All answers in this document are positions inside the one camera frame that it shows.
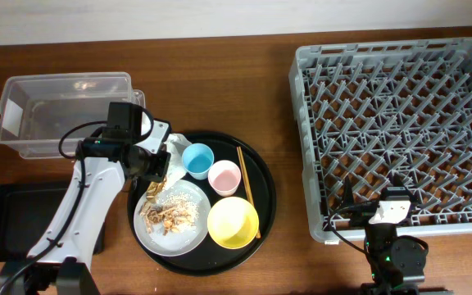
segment yellow bowl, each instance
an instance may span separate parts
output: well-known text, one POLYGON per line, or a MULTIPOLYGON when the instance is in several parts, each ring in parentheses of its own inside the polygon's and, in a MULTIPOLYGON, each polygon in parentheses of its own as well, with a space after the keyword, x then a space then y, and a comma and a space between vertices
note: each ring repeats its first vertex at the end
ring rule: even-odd
POLYGON ((228 249, 247 246, 256 237, 260 225, 256 209, 240 197, 218 201, 206 222, 214 242, 228 249))

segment gray dish rack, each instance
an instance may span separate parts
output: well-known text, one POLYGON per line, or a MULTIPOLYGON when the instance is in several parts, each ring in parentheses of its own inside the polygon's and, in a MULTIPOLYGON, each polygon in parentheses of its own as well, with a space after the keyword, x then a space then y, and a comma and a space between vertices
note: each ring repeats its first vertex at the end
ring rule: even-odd
POLYGON ((329 215, 345 177, 355 202, 397 174, 421 201, 399 234, 472 233, 472 38, 301 47, 289 73, 314 240, 361 240, 329 215))

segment plastic storage bin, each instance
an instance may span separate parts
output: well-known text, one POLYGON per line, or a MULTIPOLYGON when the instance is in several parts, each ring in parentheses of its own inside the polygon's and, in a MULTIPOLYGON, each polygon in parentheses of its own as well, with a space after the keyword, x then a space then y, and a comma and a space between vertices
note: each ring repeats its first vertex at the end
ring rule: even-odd
MULTIPOLYGON (((25 159, 60 157, 57 145, 68 130, 107 120, 110 102, 145 107, 143 92, 133 90, 127 73, 80 73, 11 77, 0 101, 0 143, 25 159)), ((64 143, 67 153, 97 126, 74 132, 64 143)))
POLYGON ((363 239, 329 220, 343 180, 363 202, 389 174, 421 202, 399 234, 472 233, 472 38, 301 47, 289 81, 314 240, 363 239))

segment blue cup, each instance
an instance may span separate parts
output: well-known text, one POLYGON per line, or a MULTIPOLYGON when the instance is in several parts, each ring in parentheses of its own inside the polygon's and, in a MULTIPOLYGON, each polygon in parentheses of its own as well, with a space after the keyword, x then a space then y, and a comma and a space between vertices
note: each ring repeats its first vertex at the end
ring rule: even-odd
POLYGON ((214 163, 214 153, 203 143, 189 145, 184 150, 182 162, 185 170, 195 179, 204 180, 214 163))

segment clear plastic container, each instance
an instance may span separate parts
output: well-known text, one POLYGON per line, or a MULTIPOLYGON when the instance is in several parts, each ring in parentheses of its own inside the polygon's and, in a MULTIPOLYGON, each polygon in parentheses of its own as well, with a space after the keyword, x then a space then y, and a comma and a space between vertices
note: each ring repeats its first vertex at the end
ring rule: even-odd
MULTIPOLYGON (((133 90, 127 73, 78 73, 11 77, 0 101, 0 143, 25 159, 60 157, 57 145, 68 130, 106 120, 110 102, 145 107, 143 92, 133 90)), ((63 150, 74 152, 78 140, 97 126, 74 132, 63 150)))

